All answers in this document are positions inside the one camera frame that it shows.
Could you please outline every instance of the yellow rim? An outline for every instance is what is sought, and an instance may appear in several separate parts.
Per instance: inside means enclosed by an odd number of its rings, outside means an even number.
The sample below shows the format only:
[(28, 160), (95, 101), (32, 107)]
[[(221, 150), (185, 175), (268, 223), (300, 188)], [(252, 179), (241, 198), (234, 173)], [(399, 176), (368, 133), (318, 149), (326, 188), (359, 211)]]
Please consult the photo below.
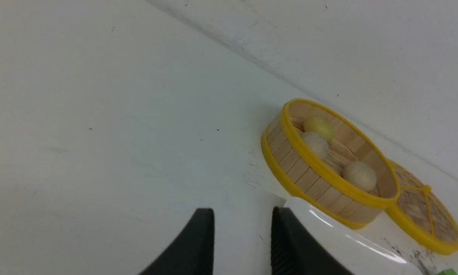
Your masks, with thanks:
[[(405, 170), (405, 168), (403, 168), (399, 164), (395, 162), (394, 164), (396, 164), (401, 169)], [(407, 177), (414, 184), (417, 184), (414, 179), (411, 179), (409, 176)], [(431, 191), (431, 188), (430, 186), (425, 185), (423, 188), (420, 188), (419, 190), (423, 190), (423, 189), (426, 189), (425, 196), (426, 196), (426, 202), (428, 202), (426, 193), (429, 193)], [(439, 203), (442, 205), (442, 203), (439, 200), (438, 202), (433, 201), (433, 203)], [(458, 225), (454, 221), (453, 216), (451, 216), (449, 211), (443, 205), (442, 205), (442, 208), (444, 209), (444, 211), (446, 211), (446, 214), (443, 213), (443, 215), (448, 219), (448, 221), (451, 223), (451, 225), (456, 230), (457, 236), (454, 242), (446, 242), (436, 237), (435, 235), (433, 235), (434, 231), (432, 231), (432, 233), (427, 232), (424, 228), (420, 227), (417, 223), (415, 223), (412, 219), (410, 219), (407, 216), (407, 214), (405, 214), (402, 211), (402, 209), (398, 207), (397, 204), (393, 204), (388, 209), (386, 209), (386, 213), (395, 223), (397, 223), (398, 227), (404, 230), (405, 233), (411, 236), (419, 244), (425, 246), (426, 248), (436, 253), (443, 254), (443, 255), (449, 255), (458, 250)], [(429, 221), (432, 223), (432, 216), (431, 216), (431, 211), (430, 211), (429, 206), (427, 207), (427, 210), (428, 210), (428, 215), (429, 215)]]
[(264, 159), (266, 160), (269, 169), (271, 172), (273, 172), (273, 175), (275, 175), (276, 179), (281, 183), (283, 188), (285, 188), (290, 195), (294, 197), (300, 197), (309, 203), (313, 204), (316, 206), (318, 209), (320, 209), (322, 212), (325, 214), (328, 214), (330, 217), (335, 219), (336, 221), (346, 225), (347, 227), (351, 229), (360, 229), (365, 227), (368, 223), (357, 223), (353, 221), (349, 221), (346, 219), (343, 219), (336, 214), (331, 213), (330, 211), (326, 210), (324, 207), (316, 203), (313, 199), (309, 198), (302, 190), (300, 190), (289, 178), (286, 176), (285, 172), (280, 168), (278, 163), (276, 162), (275, 158), (271, 154), (271, 150), (268, 145), (268, 140), (267, 140), (267, 130), (264, 130), (262, 136), (261, 136), (261, 149), (262, 149), (262, 154), (264, 156)]
[[(289, 108), (290, 108), (290, 105), (295, 102), (311, 104), (311, 105), (317, 106), (331, 113), (335, 117), (342, 120), (344, 123), (348, 124), (348, 126), (351, 127), (351, 129), (355, 130), (363, 139), (365, 139), (365, 141), (368, 144), (370, 144), (371, 147), (378, 153), (380, 158), (383, 160), (383, 162), (385, 162), (385, 165), (389, 169), (389, 172), (393, 177), (393, 181), (395, 182), (395, 188), (397, 190), (395, 195), (392, 198), (380, 198), (380, 197), (368, 194), (365, 191), (357, 188), (356, 186), (353, 186), (352, 184), (348, 183), (345, 179), (343, 179), (341, 176), (336, 174), (330, 167), (328, 167), (328, 165), (326, 165), (316, 155), (314, 155), (314, 153), (312, 153), (309, 150), (309, 148), (307, 148), (304, 141), (300, 138), (298, 132), (295, 130), (295, 127), (293, 127), (293, 124), (291, 123)], [(375, 146), (375, 144), (362, 131), (360, 131), (356, 126), (354, 126), (351, 122), (346, 120), (344, 117), (332, 111), (330, 108), (327, 108), (326, 106), (323, 106), (319, 103), (310, 101), (308, 99), (293, 99), (291, 101), (288, 101), (283, 106), (283, 109), (280, 113), (280, 123), (282, 125), (283, 132), (286, 135), (286, 138), (288, 139), (292, 147), (295, 148), (297, 153), (299, 153), (300, 157), (307, 163), (309, 167), (312, 167), (312, 169), (316, 171), (325, 181), (327, 181), (329, 184), (331, 184), (334, 188), (339, 190), (341, 193), (346, 194), (348, 197), (350, 197), (351, 199), (357, 202), (360, 202), (364, 205), (368, 205), (370, 207), (376, 207), (376, 208), (386, 209), (387, 207), (389, 207), (390, 205), (393, 205), (397, 201), (398, 196), (400, 194), (400, 187), (398, 185), (398, 179), (395, 175), (395, 172), (390, 162), (381, 153), (381, 151), (377, 148), (377, 146)], [(301, 193), (303, 197), (301, 196), (299, 197), (304, 198), (307, 201), (311, 201), (311, 199), (308, 198), (307, 195), (305, 195), (303, 192)]]

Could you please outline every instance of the yellow bun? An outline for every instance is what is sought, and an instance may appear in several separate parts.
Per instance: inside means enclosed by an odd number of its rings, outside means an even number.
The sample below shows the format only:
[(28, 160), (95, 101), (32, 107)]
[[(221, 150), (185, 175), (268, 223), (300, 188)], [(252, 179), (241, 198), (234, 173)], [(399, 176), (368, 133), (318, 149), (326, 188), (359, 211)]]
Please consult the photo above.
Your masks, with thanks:
[(334, 130), (331, 125), (323, 118), (311, 116), (304, 122), (305, 132), (315, 131), (320, 133), (327, 141), (334, 137)]

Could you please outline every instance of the bamboo steamer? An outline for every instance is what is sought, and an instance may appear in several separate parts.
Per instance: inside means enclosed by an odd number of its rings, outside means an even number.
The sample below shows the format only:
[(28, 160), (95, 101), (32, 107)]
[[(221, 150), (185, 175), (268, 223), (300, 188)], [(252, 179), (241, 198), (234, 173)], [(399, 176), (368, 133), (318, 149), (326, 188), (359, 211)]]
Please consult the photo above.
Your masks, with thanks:
[(419, 244), (439, 254), (458, 250), (458, 225), (429, 185), (390, 161), (398, 176), (400, 195), (386, 212), (397, 225)]
[[(335, 129), (329, 155), (320, 160), (300, 138), (304, 121), (319, 116)], [(379, 149), (351, 122), (307, 99), (293, 99), (262, 134), (265, 160), (281, 185), (352, 229), (363, 228), (398, 199), (398, 181)], [(361, 160), (377, 173), (377, 186), (362, 191), (340, 174), (349, 162)]]

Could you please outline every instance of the white surface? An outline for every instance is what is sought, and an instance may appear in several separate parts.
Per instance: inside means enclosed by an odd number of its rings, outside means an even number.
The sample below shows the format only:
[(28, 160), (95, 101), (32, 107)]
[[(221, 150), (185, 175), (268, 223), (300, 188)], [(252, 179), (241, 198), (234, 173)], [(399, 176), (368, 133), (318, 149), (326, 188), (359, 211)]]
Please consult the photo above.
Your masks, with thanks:
[(458, 178), (458, 0), (148, 1)]
[(292, 197), (283, 206), (290, 208), (312, 237), (353, 274), (422, 274), (408, 261), (365, 239), (305, 200)]
[[(215, 210), (214, 274), (269, 274), (288, 195), (260, 135), (302, 96), (144, 1), (1, 1), (0, 275), (134, 275), (197, 207)], [(369, 134), (458, 221), (457, 181)], [(385, 215), (360, 234), (422, 249)], [(458, 253), (433, 261), (458, 271)]]

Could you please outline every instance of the white bowl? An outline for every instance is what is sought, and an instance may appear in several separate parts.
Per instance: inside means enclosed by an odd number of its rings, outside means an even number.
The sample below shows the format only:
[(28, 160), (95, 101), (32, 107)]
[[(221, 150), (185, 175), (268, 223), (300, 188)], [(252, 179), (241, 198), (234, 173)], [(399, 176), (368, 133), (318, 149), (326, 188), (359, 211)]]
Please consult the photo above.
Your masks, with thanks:
[(353, 274), (422, 275), (413, 264), (363, 238), (301, 198), (290, 198), (284, 207), (291, 209), (314, 239)]

